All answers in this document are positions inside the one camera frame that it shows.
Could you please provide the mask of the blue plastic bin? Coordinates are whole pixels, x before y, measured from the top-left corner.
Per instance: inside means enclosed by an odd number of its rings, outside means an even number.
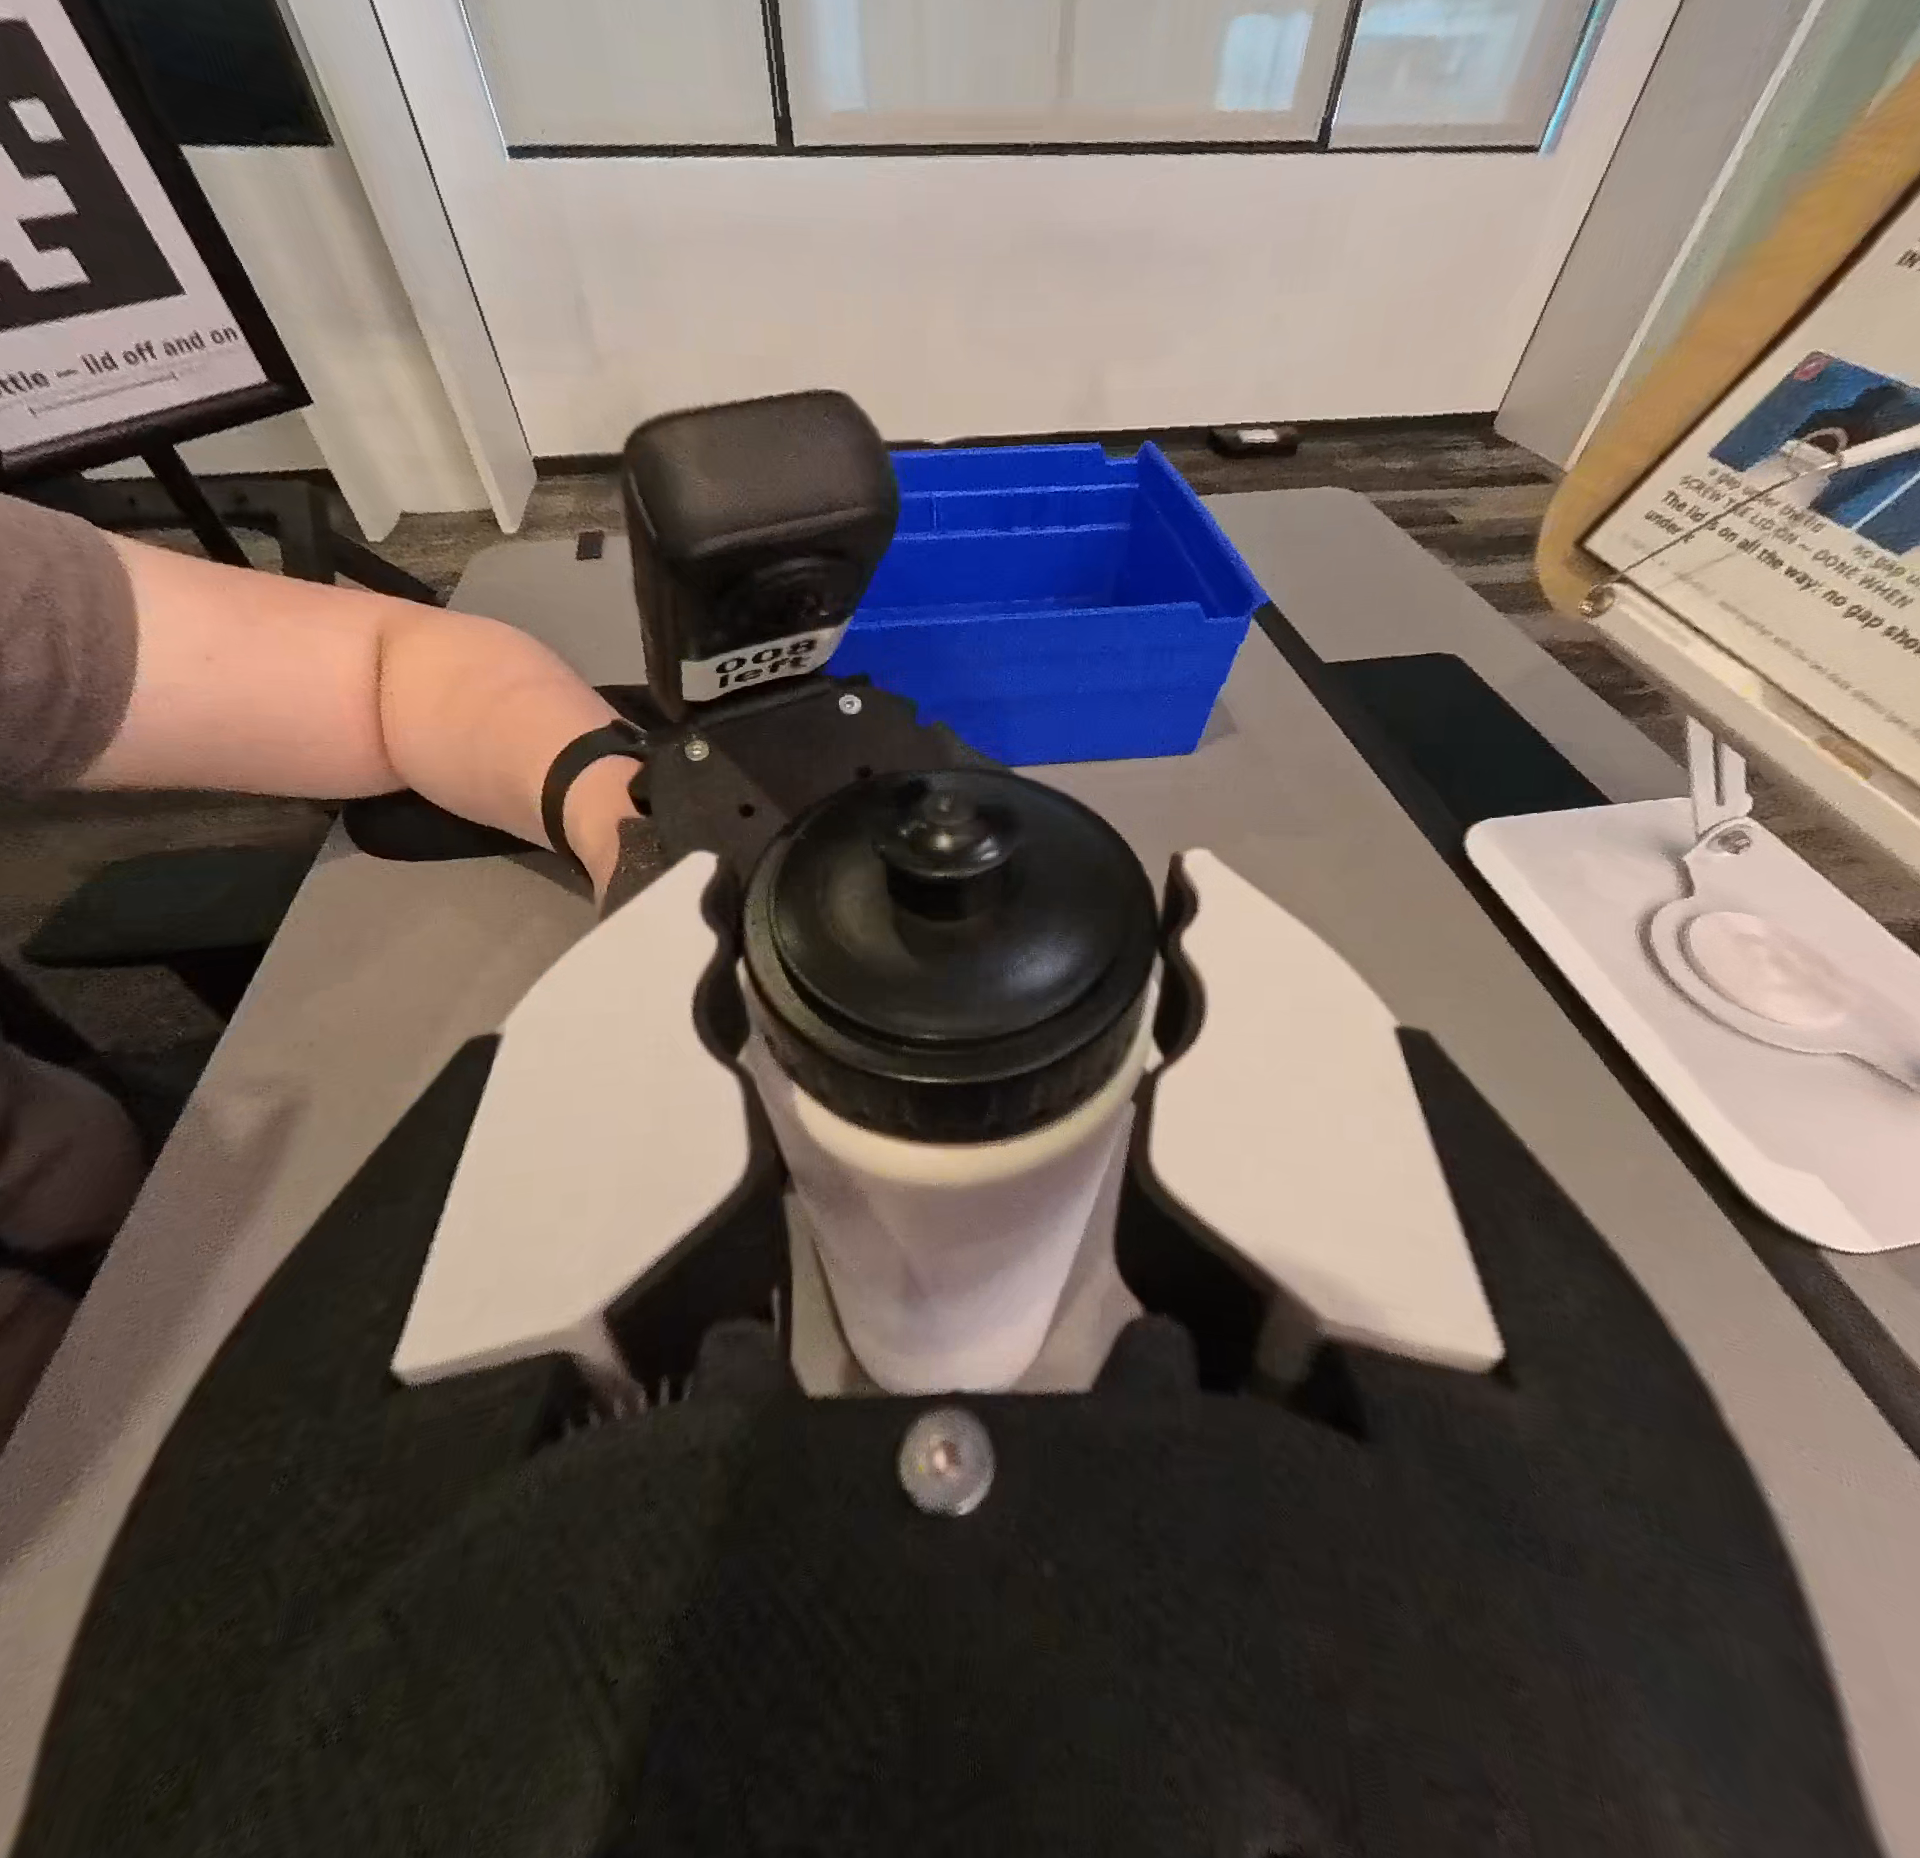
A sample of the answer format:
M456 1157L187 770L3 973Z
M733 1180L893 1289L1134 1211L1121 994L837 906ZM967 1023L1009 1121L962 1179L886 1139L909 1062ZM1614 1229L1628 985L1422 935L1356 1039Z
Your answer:
M896 450L898 531L827 666L1004 766L1195 752L1268 593L1153 441Z

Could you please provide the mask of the person's left hand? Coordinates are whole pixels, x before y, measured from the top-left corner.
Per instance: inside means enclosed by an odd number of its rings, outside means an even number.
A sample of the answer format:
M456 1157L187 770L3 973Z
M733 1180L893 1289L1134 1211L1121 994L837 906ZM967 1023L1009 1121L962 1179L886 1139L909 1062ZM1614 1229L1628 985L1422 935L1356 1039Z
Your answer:
M564 836L602 918L632 902L658 873L653 824L637 809L639 774L634 761L595 761L564 801Z

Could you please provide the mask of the dark chair seat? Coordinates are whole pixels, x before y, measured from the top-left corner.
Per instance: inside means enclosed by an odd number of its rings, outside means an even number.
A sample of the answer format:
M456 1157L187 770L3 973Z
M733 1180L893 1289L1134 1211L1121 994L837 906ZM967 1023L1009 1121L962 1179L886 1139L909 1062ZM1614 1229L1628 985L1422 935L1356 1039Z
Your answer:
M21 942L49 969L260 958L315 845L204 845L139 853L84 875Z

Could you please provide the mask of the black rectangular pad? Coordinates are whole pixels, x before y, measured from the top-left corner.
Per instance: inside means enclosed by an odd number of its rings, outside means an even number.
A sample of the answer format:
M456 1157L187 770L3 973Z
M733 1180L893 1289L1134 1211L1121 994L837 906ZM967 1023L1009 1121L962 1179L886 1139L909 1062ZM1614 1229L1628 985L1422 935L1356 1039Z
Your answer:
M1593 809L1606 794L1489 686L1445 652L1331 663L1369 727L1461 826Z

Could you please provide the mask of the black sign easel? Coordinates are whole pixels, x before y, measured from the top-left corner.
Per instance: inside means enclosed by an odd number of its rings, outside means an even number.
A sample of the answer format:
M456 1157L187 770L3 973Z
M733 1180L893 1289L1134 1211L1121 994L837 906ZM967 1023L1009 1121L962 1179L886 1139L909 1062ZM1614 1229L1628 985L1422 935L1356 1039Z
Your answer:
M305 470L214 472L198 478L176 445L137 455L141 478L94 478L68 470L26 480L20 492L54 511L124 534L185 533L217 564L252 568L239 533L278 548L278 571L294 579L349 582L383 597L439 606L443 597L405 573L335 520L339 492Z

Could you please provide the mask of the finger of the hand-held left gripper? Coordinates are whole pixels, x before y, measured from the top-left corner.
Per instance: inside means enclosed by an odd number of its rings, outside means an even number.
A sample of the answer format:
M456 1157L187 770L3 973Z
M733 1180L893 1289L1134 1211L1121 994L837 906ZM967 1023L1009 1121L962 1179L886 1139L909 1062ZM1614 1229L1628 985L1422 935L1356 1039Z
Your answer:
M789 1244L789 1364L805 1394L858 1394L854 1357L798 1198L782 1198Z

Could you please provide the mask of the person's left forearm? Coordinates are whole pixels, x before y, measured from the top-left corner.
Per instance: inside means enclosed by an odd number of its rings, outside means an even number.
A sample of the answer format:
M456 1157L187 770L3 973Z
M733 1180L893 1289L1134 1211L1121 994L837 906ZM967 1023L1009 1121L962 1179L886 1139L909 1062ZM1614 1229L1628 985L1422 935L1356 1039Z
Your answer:
M117 540L135 601L125 714L86 789L349 801L417 792L548 842L541 787L613 708L523 632Z

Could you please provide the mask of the printed instruction sheet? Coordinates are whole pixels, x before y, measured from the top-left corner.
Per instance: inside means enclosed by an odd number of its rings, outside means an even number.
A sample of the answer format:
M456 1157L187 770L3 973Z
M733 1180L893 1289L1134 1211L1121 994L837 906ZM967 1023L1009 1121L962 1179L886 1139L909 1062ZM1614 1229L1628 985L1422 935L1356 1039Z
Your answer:
M1692 635L1917 767L1917 203L1588 533Z

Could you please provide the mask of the framed marker sign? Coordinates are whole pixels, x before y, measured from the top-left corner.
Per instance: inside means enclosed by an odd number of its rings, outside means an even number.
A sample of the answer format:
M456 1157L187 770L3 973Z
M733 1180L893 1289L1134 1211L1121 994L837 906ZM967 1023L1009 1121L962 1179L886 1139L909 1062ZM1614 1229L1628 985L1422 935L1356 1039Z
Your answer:
M311 402L94 0L2 0L2 469L109 466Z

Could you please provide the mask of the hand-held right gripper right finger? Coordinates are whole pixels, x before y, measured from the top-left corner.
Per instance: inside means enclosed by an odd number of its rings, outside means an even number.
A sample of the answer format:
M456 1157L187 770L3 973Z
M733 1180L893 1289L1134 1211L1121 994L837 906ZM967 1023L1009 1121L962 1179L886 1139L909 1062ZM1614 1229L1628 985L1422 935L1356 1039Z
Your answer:
M1167 864L1155 1042L1126 1289L1187 1332L1206 1388L1283 1396L1331 1349L1501 1364L1397 1017L1203 847Z

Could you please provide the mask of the white plastic bottle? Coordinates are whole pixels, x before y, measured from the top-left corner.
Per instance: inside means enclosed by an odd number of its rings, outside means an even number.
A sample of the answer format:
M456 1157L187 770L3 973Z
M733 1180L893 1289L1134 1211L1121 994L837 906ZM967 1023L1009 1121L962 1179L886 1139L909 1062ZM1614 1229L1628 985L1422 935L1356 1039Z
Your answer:
M1087 1388L1142 1316L1117 1269L1117 1207L1138 1081L1138 1028L1117 1075L1013 1139L917 1144L808 1096L759 1034L748 1077L786 1173L847 1359L893 1396Z

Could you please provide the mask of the dark wall screen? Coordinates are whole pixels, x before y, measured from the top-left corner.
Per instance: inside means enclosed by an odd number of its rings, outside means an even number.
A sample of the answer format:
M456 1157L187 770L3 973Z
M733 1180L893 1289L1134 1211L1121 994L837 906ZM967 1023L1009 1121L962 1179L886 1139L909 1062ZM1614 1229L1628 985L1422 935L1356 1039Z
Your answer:
M277 0L93 0L182 146L329 146Z

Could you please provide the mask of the black bottle lid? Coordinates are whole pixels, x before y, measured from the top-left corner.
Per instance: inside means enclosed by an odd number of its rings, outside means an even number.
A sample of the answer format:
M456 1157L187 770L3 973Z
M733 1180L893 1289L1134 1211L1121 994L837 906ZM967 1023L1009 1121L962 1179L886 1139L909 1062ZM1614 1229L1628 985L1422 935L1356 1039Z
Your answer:
M767 845L740 931L760 1044L798 1092L881 1137L972 1145L1065 1119L1124 1069L1159 898L1060 789L893 771Z

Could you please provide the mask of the black wristband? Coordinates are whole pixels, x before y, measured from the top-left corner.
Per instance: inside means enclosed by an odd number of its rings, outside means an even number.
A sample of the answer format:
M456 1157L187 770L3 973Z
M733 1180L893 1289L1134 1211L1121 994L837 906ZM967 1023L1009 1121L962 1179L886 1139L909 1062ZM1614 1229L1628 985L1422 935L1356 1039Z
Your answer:
M628 718L613 718L597 730L589 730L564 742L546 767L539 792L539 820L548 847L571 862L582 875L589 864L573 850L566 831L566 801L573 796L576 778L602 761L625 761L641 766L645 761L645 731Z

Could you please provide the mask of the framed glass window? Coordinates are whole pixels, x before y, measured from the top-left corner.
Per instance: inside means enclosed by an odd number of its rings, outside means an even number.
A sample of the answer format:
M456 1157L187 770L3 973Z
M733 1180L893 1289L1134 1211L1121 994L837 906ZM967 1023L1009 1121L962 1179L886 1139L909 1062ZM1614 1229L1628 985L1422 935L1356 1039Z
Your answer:
M516 156L1537 151L1613 0L456 0Z

